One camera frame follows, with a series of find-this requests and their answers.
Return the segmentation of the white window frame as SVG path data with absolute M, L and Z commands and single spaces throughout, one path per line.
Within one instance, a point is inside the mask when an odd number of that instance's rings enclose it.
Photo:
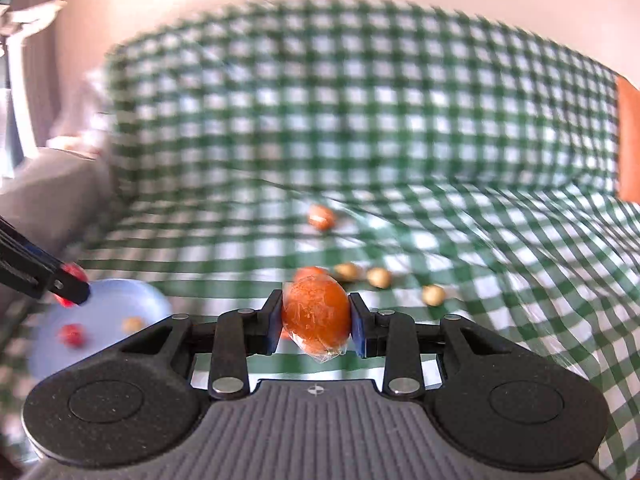
M 1 180 L 14 178 L 24 160 L 48 143 L 56 107 L 55 66 L 29 47 L 66 7 L 49 0 L 23 10 L 1 6 Z

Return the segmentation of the red fruit in plate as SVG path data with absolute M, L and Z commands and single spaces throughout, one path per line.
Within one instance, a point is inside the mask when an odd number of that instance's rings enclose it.
M 85 329 L 80 324 L 66 324 L 58 332 L 58 339 L 67 348 L 80 349 L 86 344 Z

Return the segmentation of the orange fruit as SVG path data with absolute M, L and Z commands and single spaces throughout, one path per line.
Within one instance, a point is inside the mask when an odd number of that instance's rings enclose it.
M 282 325 L 296 346 L 324 363 L 346 352 L 352 329 L 349 299 L 328 274 L 309 274 L 284 291 Z
M 325 268 L 320 268 L 320 266 L 303 266 L 295 272 L 293 282 L 324 281 L 329 277 L 330 274 Z
M 329 207 L 312 204 L 307 214 L 308 223 L 318 231 L 327 231 L 335 226 L 336 215 Z

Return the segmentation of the orange sofa cushion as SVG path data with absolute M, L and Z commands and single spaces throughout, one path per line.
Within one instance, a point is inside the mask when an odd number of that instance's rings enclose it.
M 618 197 L 640 202 L 640 93 L 623 76 L 616 77 L 618 103 Z

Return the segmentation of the yellow fruit in plate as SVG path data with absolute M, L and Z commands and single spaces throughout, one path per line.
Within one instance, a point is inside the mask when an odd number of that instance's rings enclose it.
M 141 316 L 128 316 L 122 320 L 122 331 L 126 335 L 140 332 L 146 326 L 145 320 Z

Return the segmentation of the small tan fruit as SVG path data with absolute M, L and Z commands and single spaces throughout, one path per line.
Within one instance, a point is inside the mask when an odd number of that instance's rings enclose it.
M 362 271 L 356 263 L 344 262 L 334 266 L 332 273 L 339 282 L 353 283 L 360 280 Z
M 389 270 L 376 266 L 367 270 L 367 281 L 372 287 L 386 289 L 392 284 L 393 277 Z
M 446 290 L 439 285 L 425 285 L 422 287 L 422 301 L 427 307 L 440 307 L 447 298 Z

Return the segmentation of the red cherry tomato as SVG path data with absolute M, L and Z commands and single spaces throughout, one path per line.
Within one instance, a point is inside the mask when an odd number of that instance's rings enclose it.
M 63 263 L 55 273 L 52 292 L 56 301 L 64 308 L 83 304 L 90 296 L 86 272 L 76 263 Z

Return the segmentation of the green white checkered cloth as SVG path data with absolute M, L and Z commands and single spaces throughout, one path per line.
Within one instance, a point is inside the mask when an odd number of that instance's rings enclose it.
M 634 478 L 639 206 L 618 197 L 617 76 L 386 0 L 251 1 L 114 47 L 96 114 L 111 200 L 63 261 L 175 311 L 18 398 L 26 477 Z M 250 394 L 213 399 L 218 318 L 344 262 L 362 271 L 347 296 L 413 318 L 422 396 L 384 396 L 385 359 L 352 335 L 320 363 L 282 325 L 247 358 Z

